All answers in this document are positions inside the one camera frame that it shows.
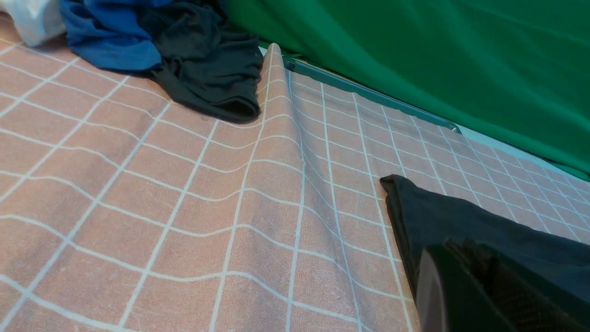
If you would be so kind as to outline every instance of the green backdrop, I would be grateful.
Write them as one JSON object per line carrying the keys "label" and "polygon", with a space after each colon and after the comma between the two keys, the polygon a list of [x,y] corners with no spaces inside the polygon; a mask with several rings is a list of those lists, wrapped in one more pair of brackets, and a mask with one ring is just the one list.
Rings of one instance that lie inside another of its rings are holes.
{"label": "green backdrop", "polygon": [[230,0],[234,22],[386,95],[590,174],[590,1]]}

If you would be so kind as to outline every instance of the green metal bar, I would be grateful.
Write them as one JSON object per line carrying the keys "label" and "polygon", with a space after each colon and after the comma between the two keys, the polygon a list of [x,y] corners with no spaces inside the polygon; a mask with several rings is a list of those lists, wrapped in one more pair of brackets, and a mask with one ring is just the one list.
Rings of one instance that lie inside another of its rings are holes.
{"label": "green metal bar", "polygon": [[418,119],[428,121],[437,126],[448,128],[457,133],[461,133],[459,127],[456,124],[446,119],[443,119],[439,116],[436,116],[432,113],[428,113],[425,110],[404,103],[401,100],[391,98],[368,87],[362,86],[350,80],[336,76],[328,71],[322,70],[316,66],[312,66],[311,64],[298,61],[290,57],[283,57],[283,61],[285,63],[285,67],[288,70],[293,71],[297,74],[309,76],[312,79],[331,85],[333,87],[337,87],[340,90],[356,92],[359,96],[363,96],[383,106],[398,109],[403,113],[415,116]]}

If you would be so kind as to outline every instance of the white cloth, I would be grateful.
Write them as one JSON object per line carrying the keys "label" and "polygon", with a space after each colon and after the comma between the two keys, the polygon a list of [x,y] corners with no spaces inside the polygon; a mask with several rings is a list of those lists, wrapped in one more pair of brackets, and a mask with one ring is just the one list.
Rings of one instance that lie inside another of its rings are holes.
{"label": "white cloth", "polygon": [[18,34],[29,46],[65,31],[58,0],[0,0],[0,11],[12,17]]}

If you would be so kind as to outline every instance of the pink grid blanket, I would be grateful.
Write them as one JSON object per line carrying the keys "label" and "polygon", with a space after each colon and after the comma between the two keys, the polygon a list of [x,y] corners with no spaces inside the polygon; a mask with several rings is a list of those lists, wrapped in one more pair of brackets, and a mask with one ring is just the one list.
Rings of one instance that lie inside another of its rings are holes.
{"label": "pink grid blanket", "polygon": [[248,125],[0,18],[0,331],[405,331],[381,176],[590,243],[590,185],[265,58]]}

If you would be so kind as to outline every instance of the dark gray cloth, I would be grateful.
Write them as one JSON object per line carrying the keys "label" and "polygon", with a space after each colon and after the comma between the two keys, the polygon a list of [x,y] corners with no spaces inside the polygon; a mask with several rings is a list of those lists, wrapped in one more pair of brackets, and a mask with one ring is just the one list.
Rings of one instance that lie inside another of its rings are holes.
{"label": "dark gray cloth", "polygon": [[389,218],[415,295],[422,250],[448,239],[495,248],[590,304],[590,246],[531,229],[460,198],[418,188],[399,175],[381,178]]}

